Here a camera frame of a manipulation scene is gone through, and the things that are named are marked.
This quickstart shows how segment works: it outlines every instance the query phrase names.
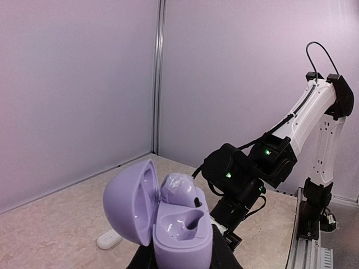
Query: beige floor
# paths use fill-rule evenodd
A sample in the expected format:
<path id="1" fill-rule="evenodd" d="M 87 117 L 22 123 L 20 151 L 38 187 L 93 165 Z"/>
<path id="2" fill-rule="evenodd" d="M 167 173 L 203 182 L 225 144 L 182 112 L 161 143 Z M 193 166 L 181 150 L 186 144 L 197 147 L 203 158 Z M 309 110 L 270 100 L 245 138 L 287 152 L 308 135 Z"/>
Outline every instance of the beige floor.
<path id="1" fill-rule="evenodd" d="M 154 155 L 145 158 L 149 157 L 156 163 L 159 179 L 173 171 L 194 170 Z M 137 245 L 124 241 L 101 251 L 95 242 L 110 229 L 102 209 L 104 188 L 123 167 L 0 215 L 0 268 L 126 268 Z M 212 209 L 217 197 L 202 177 L 196 182 Z M 266 197 L 267 206 L 236 230 L 243 242 L 235 255 L 245 269 L 286 265 L 296 199 L 275 192 L 267 192 Z"/>

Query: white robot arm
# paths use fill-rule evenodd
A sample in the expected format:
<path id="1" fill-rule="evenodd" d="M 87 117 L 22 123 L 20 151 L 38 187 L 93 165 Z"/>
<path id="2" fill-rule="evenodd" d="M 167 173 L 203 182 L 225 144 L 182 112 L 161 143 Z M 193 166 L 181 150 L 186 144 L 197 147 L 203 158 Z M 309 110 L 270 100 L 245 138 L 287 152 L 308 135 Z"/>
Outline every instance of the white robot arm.
<path id="1" fill-rule="evenodd" d="M 263 181 L 277 188 L 288 178 L 303 144 L 318 122 L 319 145 L 303 189 L 307 200 L 301 203 L 298 234 L 316 240 L 319 236 L 319 220 L 332 198 L 338 140 L 345 119 L 352 112 L 354 96 L 341 75 L 330 74 L 325 80 L 319 73 L 309 72 L 306 78 L 307 88 L 287 117 L 242 147 L 224 144 L 193 174 L 201 170 L 211 190 L 223 196 L 211 216 L 227 229 L 225 237 L 231 241 L 232 249 L 239 242 L 232 232 L 265 193 Z M 245 155 L 242 149 L 252 145 L 248 156 Z"/>
<path id="2" fill-rule="evenodd" d="M 295 113 L 295 110 L 305 100 L 314 85 L 316 87 L 307 102 Z M 273 132 L 274 136 L 282 139 L 289 137 L 294 154 L 298 156 L 309 134 L 319 122 L 320 136 L 316 160 L 309 177 L 313 183 L 325 187 L 333 180 L 338 140 L 346 119 L 345 117 L 340 117 L 334 120 L 331 115 L 325 114 L 336 99 L 335 88 L 332 83 L 319 79 L 316 84 L 315 80 L 310 80 L 305 92 L 290 111 L 290 114 L 293 114 L 294 117 Z"/>

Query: open earbuds case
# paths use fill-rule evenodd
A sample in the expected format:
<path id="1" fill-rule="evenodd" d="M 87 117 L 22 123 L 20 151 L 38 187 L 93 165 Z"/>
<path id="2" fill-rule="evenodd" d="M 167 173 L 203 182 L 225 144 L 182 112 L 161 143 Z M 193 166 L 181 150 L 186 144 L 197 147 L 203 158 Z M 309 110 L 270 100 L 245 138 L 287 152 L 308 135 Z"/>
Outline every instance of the open earbuds case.
<path id="1" fill-rule="evenodd" d="M 145 160 L 110 180 L 103 207 L 112 228 L 125 239 L 144 246 L 153 239 L 160 269 L 209 269 L 213 232 L 205 195 L 196 191 L 198 207 L 161 200 L 154 163 Z"/>

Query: lavender wall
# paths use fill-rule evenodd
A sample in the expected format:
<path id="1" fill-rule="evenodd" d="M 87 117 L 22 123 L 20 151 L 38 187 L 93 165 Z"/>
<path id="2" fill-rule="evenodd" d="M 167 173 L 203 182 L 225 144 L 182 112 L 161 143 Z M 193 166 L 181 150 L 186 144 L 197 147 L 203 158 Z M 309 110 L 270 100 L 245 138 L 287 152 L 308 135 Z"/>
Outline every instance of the lavender wall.
<path id="1" fill-rule="evenodd" d="M 0 2 L 0 212 L 150 150 L 157 2 Z"/>
<path id="2" fill-rule="evenodd" d="M 316 40 L 359 95 L 356 0 L 168 0 L 163 59 L 160 154 L 197 166 L 223 143 L 243 145 L 281 120 L 306 87 L 305 54 Z M 334 72 L 310 49 L 318 70 Z M 359 113 L 347 119 L 335 165 L 334 193 L 359 193 Z M 314 132 L 290 178 L 295 192 L 314 157 Z"/>

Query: earbud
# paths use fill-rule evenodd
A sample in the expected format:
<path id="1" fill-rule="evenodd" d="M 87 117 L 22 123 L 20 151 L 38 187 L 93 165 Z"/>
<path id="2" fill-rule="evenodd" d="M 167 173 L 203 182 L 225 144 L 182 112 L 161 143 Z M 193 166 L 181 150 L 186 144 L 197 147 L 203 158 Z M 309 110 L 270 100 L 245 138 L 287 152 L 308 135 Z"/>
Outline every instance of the earbud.
<path id="1" fill-rule="evenodd" d="M 160 200 L 171 205 L 201 206 L 193 177 L 186 174 L 167 175 L 161 185 Z"/>

